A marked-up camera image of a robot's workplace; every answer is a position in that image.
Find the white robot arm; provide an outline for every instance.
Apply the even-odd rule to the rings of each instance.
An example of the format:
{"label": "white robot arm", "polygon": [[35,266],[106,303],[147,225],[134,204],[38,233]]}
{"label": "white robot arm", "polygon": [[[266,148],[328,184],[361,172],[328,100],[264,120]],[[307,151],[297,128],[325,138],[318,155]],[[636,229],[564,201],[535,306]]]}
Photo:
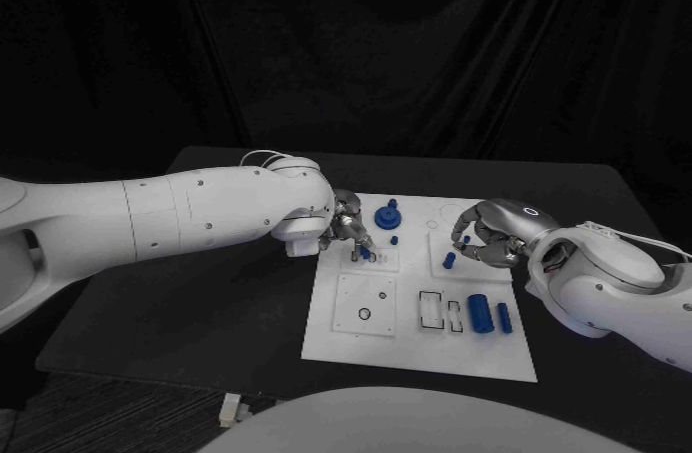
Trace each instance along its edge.
{"label": "white robot arm", "polygon": [[[485,246],[462,243],[469,224]],[[512,200],[488,200],[462,215],[452,240],[463,255],[495,267],[528,256],[527,291],[558,321],[592,338],[612,331],[655,358],[692,372],[692,264],[659,266],[620,235],[656,240],[587,222],[560,228],[537,208]]]}
{"label": "white robot arm", "polygon": [[208,168],[101,183],[0,178],[0,332],[67,285],[117,265],[235,245],[270,232],[289,256],[318,254],[333,239],[374,248],[358,228],[359,203],[339,198],[346,194],[355,197],[335,193],[318,163],[295,157],[269,168]]}

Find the blue object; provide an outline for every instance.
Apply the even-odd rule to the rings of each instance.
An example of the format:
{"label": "blue object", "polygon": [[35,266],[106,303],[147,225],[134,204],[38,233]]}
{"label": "blue object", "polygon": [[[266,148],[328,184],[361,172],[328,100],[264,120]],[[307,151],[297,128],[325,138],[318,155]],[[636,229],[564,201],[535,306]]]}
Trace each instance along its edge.
{"label": "blue object", "polygon": [[509,319],[509,311],[506,303],[498,303],[498,313],[501,315],[502,331],[512,333],[512,320]]}
{"label": "blue object", "polygon": [[397,200],[393,198],[387,206],[375,212],[375,224],[384,230],[394,230],[401,225],[401,213],[397,209]]}
{"label": "blue object", "polygon": [[455,260],[457,258],[457,255],[455,253],[447,253],[447,258],[444,259],[443,266],[452,270],[452,265],[455,265]]}
{"label": "blue object", "polygon": [[476,333],[491,333],[495,331],[486,295],[479,294],[469,297],[469,312],[472,314],[473,331]]}

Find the blue cylinder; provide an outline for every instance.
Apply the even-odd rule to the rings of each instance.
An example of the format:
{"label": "blue cylinder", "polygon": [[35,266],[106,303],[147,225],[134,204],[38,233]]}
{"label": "blue cylinder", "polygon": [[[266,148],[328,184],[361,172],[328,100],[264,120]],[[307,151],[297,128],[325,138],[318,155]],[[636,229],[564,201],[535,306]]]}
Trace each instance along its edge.
{"label": "blue cylinder", "polygon": [[476,333],[491,333],[495,331],[486,295],[479,294],[469,297],[469,312],[472,314],[473,331]]}
{"label": "blue cylinder", "polygon": [[375,212],[375,224],[384,230],[394,230],[401,225],[401,213],[397,209],[397,200],[393,198],[387,206]]}
{"label": "blue cylinder", "polygon": [[498,303],[498,314],[501,315],[502,331],[509,334],[512,333],[512,320],[506,303]]}
{"label": "blue cylinder", "polygon": [[455,265],[455,260],[457,258],[457,255],[455,253],[447,253],[447,258],[444,259],[443,266],[452,270],[452,266]]}

